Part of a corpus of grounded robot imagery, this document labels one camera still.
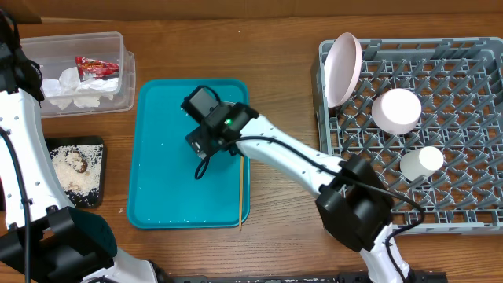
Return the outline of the cream cup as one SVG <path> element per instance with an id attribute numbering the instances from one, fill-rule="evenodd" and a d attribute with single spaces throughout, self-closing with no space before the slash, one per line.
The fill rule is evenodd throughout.
<path id="1" fill-rule="evenodd" d="M 400 160 L 402 175 L 413 181 L 420 176 L 429 177 L 438 171 L 444 163 L 444 155 L 433 146 L 426 146 L 405 154 Z"/>

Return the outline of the black tray bin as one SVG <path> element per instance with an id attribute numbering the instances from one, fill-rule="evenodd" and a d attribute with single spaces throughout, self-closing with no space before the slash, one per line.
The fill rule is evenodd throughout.
<path id="1" fill-rule="evenodd" d="M 57 178 L 77 208 L 97 208 L 105 191 L 107 147 L 99 136 L 47 138 Z"/>

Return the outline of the white napkin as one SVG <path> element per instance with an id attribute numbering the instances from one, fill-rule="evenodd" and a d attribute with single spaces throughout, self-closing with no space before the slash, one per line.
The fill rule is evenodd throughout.
<path id="1" fill-rule="evenodd" d="M 65 110 L 71 103 L 78 108 L 96 108 L 101 97 L 112 100 L 118 87 L 117 77 L 81 81 L 77 67 L 64 70 L 59 79 L 42 80 L 42 92 L 60 110 Z"/>

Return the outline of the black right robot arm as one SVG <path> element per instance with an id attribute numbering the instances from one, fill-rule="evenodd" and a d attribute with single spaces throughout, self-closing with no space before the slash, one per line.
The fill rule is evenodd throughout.
<path id="1" fill-rule="evenodd" d="M 197 179 L 218 151 L 267 164 L 314 197 L 324 228 L 360 254 L 370 281 L 414 281 L 394 240 L 394 197 L 366 160 L 356 155 L 344 160 L 312 149 L 242 103 L 193 106 L 185 102 L 182 109 L 199 124 L 187 137 L 202 158 Z"/>

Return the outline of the teal serving tray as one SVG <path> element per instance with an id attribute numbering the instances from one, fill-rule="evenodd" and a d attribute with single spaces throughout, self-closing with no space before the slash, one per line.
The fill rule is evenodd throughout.
<path id="1" fill-rule="evenodd" d="M 238 225 L 240 157 L 215 154 L 200 180 L 200 158 L 185 136 L 196 122 L 181 108 L 197 86 L 224 101 L 248 103 L 238 79 L 154 79 L 139 91 L 127 216 L 140 229 L 223 228 Z M 250 213 L 250 161 L 244 159 L 243 221 Z"/>

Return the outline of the clear plastic bin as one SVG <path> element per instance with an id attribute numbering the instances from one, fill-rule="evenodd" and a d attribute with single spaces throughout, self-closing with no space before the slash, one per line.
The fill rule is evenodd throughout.
<path id="1" fill-rule="evenodd" d="M 120 66 L 119 74 L 108 78 L 119 79 L 119 87 L 112 100 L 101 97 L 96 108 L 78 108 L 71 103 L 65 110 L 60 110 L 45 97 L 41 102 L 42 117 L 81 116 L 132 109 L 136 83 L 134 55 L 127 51 L 119 32 L 43 36 L 21 39 L 20 43 L 28 58 L 39 64 L 44 79 L 59 79 L 64 70 L 76 67 L 76 57 Z"/>

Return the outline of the brown food chunk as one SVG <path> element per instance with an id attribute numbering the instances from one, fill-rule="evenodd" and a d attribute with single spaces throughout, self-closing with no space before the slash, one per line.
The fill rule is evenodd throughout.
<path id="1" fill-rule="evenodd" d="M 68 155 L 68 157 L 70 158 L 70 164 L 75 171 L 78 173 L 86 171 L 88 163 L 79 152 L 72 152 L 72 154 Z"/>

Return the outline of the grey dish rack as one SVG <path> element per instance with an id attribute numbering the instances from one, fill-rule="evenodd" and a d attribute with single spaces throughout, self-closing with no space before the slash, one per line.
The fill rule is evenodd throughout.
<path id="1" fill-rule="evenodd" d="M 329 108 L 323 41 L 313 66 L 314 112 L 321 151 L 357 154 L 400 195 L 393 214 L 410 233 L 500 234 L 502 231 L 502 41 L 499 38 L 362 39 L 361 73 L 352 95 Z M 417 125 L 389 134 L 372 118 L 389 90 L 415 93 Z M 443 166 L 413 181 L 401 158 L 433 146 Z"/>

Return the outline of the rice food scraps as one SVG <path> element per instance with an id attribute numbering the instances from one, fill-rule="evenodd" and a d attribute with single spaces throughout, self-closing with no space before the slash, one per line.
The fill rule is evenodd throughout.
<path id="1" fill-rule="evenodd" d="M 68 155 L 79 152 L 88 163 L 83 173 L 71 166 Z M 50 158 L 57 178 L 70 201 L 79 208 L 95 208 L 101 203 L 103 155 L 99 145 L 62 145 L 50 150 Z"/>

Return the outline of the red snack wrapper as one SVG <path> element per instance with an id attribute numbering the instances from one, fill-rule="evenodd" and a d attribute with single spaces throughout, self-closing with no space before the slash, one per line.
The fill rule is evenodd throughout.
<path id="1" fill-rule="evenodd" d="M 118 64 L 88 57 L 76 57 L 75 64 L 82 82 L 91 79 L 108 79 L 117 76 L 120 70 Z"/>

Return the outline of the small white plate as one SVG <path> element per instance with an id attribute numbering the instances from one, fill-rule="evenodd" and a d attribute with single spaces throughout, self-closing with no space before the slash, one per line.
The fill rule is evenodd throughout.
<path id="1" fill-rule="evenodd" d="M 421 103 L 412 91 L 397 88 L 381 94 L 372 106 L 373 122 L 389 134 L 407 134 L 421 114 Z"/>

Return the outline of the large pink plate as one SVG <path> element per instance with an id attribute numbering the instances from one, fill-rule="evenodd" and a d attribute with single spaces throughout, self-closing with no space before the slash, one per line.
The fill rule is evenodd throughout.
<path id="1" fill-rule="evenodd" d="M 356 37 L 340 35 L 326 57 L 325 96 L 328 107 L 341 106 L 352 95 L 362 68 L 362 48 Z"/>

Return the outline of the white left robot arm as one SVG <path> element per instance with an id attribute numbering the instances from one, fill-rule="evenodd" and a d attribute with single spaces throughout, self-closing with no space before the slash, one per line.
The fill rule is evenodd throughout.
<path id="1" fill-rule="evenodd" d="M 58 182 L 42 133 L 41 75 L 1 45 L 1 182 L 7 234 L 1 261 L 36 282 L 163 282 L 153 262 L 120 249 L 109 224 L 74 207 Z"/>

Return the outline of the wooden chopstick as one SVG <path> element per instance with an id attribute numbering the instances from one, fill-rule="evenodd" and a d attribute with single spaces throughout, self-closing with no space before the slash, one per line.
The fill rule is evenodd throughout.
<path id="1" fill-rule="evenodd" d="M 244 157 L 240 157 L 240 190 L 239 190 L 239 231 L 242 231 L 243 224 L 243 203 L 244 203 Z"/>

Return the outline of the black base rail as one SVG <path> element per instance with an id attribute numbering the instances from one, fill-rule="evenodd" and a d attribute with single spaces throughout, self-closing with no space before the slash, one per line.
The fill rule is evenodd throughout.
<path id="1" fill-rule="evenodd" d="M 413 276 L 419 283 L 447 283 L 446 273 L 417 271 Z M 306 275 L 289 277 L 170 277 L 174 283 L 370 283 L 365 271 L 343 272 L 335 276 Z"/>

